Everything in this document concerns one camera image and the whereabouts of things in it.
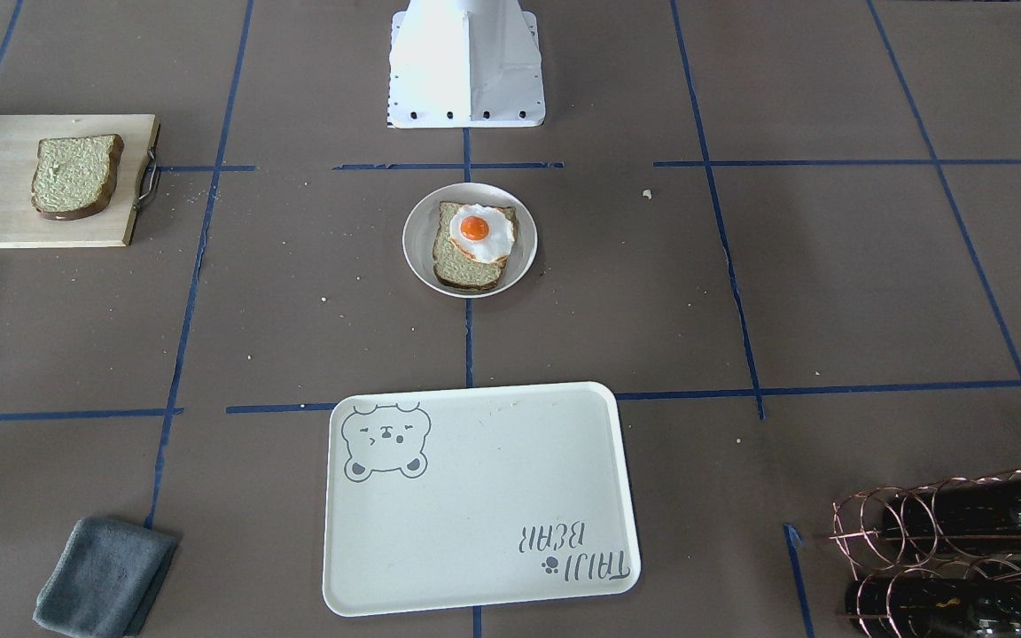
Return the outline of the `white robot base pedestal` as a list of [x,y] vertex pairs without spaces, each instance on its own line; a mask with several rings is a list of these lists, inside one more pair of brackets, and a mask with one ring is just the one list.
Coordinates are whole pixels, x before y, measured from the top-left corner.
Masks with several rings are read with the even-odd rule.
[[410,1],[390,29],[386,124],[538,127],[542,45],[518,1]]

